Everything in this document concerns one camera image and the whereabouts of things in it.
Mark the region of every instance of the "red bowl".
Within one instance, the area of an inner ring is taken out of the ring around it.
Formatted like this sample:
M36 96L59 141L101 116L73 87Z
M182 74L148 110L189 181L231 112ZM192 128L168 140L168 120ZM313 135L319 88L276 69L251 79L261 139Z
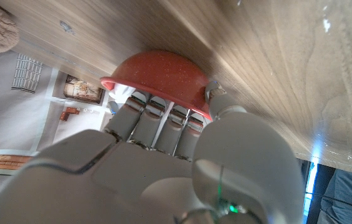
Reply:
M204 96L209 80L197 65L178 54L163 50L136 54L119 65L111 77L101 78L109 90L114 83L147 91L210 119Z

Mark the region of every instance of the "wooden table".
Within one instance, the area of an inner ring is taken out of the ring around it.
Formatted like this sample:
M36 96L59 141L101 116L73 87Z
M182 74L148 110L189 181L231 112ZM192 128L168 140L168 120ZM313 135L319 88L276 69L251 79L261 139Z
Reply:
M179 53L264 118L297 158L352 172L352 1L0 0L0 6L21 30L17 52L96 85L135 53Z

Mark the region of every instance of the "robotic hand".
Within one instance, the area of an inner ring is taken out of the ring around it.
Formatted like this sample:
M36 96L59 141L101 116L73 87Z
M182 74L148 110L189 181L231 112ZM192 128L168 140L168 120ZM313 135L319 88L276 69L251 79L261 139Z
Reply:
M301 223L288 144L217 82L205 94L203 130L175 107L159 134L163 101L131 96L105 133L42 151L0 193L0 223Z

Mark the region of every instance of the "framed picture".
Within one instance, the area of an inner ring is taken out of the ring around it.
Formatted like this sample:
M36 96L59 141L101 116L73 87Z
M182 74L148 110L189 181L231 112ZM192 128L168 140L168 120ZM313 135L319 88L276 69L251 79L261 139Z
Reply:
M101 102L103 89L90 83L82 81L71 75L68 75L65 82L64 95L89 102Z

